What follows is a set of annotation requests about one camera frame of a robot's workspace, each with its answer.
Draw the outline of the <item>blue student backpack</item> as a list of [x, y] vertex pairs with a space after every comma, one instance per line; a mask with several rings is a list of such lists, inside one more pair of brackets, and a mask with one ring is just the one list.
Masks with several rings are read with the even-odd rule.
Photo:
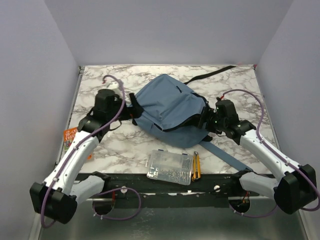
[[201, 145], [236, 170], [250, 170], [250, 167], [215, 146], [209, 136], [211, 132], [198, 127], [203, 107], [209, 102], [187, 83], [161, 74], [146, 84], [135, 97], [144, 112], [132, 122], [148, 134], [181, 149]]

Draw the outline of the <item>orange treehouse book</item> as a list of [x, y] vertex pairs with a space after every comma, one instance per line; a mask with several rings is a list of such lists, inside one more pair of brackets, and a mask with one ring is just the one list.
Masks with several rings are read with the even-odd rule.
[[69, 129], [66, 129], [64, 132], [63, 132], [63, 150], [62, 150], [62, 155], [64, 155], [69, 147], [71, 146], [74, 138], [75, 138], [75, 135], [76, 135], [76, 132], [78, 131], [77, 127], [73, 127], [73, 128], [69, 128]]

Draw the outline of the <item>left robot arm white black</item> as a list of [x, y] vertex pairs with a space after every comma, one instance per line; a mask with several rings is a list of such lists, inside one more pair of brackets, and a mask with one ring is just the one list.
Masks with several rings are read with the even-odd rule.
[[75, 137], [58, 165], [42, 183], [33, 183], [29, 193], [34, 211], [40, 214], [43, 228], [48, 228], [45, 218], [62, 224], [68, 223], [77, 207], [90, 197], [115, 195], [110, 176], [93, 172], [80, 183], [75, 180], [88, 156], [111, 131], [115, 121], [138, 118], [143, 113], [135, 95], [129, 95], [131, 105], [125, 103], [124, 92], [101, 89], [95, 96], [94, 106], [80, 120]]

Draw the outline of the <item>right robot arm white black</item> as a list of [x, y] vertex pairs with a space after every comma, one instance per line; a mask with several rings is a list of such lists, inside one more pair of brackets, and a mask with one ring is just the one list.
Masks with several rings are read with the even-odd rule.
[[215, 108], [205, 105], [198, 127], [226, 137], [248, 150], [272, 173], [265, 177], [252, 170], [240, 170], [236, 180], [230, 183], [230, 191], [241, 196], [255, 192], [273, 199], [286, 214], [293, 214], [318, 197], [316, 172], [309, 165], [300, 165], [290, 159], [260, 135], [248, 120], [240, 120], [232, 101], [219, 100]]

